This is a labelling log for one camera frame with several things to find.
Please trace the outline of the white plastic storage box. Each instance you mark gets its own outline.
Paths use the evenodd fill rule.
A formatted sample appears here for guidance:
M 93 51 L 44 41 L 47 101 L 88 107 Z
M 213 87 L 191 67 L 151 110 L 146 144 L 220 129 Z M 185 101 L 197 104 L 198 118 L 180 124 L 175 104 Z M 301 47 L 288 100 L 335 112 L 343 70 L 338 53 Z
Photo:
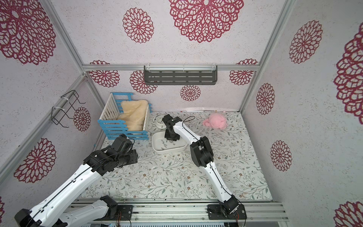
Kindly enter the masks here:
M 158 155 L 178 153 L 188 146 L 187 141 L 180 138 L 177 141 L 169 141 L 164 137 L 165 131 L 156 132 L 152 136 L 152 148 Z

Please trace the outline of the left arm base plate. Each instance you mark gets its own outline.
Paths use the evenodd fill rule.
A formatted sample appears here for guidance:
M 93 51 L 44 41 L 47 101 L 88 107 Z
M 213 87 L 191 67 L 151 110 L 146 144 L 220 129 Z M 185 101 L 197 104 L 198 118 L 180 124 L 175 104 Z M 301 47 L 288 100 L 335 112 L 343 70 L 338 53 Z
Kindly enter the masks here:
M 129 221 L 131 220 L 133 205 L 117 205 L 110 207 L 106 215 L 95 221 Z

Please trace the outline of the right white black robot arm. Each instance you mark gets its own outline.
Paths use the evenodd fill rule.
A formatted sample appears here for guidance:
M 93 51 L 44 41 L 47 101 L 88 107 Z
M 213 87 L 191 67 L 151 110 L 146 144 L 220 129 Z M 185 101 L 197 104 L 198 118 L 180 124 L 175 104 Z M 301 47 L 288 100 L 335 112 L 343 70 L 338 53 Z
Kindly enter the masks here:
M 234 215 L 237 212 L 240 203 L 228 189 L 228 186 L 217 170 L 217 166 L 214 162 L 214 153 L 209 139 L 206 136 L 201 137 L 194 133 L 179 117 L 173 118 L 168 114 L 163 117 L 162 121 L 166 125 L 164 137 L 167 140 L 177 141 L 182 138 L 189 144 L 192 161 L 197 167 L 205 172 L 211 181 L 223 217 L 227 218 Z

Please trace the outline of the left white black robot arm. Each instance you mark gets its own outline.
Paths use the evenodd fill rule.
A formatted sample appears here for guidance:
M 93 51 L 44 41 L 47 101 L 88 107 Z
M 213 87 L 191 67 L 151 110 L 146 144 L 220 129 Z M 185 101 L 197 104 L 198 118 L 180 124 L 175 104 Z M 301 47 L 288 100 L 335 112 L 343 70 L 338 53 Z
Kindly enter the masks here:
M 14 219 L 20 227 L 80 227 L 96 219 L 116 219 L 118 203 L 108 195 L 76 211 L 66 212 L 66 209 L 104 174 L 137 161 L 138 153 L 134 149 L 115 151 L 107 147 L 94 151 L 50 196 L 30 210 L 21 209 Z

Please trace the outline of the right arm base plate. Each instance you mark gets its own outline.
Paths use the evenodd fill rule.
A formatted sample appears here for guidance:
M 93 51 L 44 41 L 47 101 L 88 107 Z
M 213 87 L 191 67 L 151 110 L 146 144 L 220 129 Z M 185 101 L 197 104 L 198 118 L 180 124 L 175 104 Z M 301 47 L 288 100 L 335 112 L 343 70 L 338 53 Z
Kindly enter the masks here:
M 236 211 L 229 213 L 219 204 L 209 204 L 207 206 L 207 214 L 210 220 L 246 220 L 247 213 L 245 207 L 239 204 Z

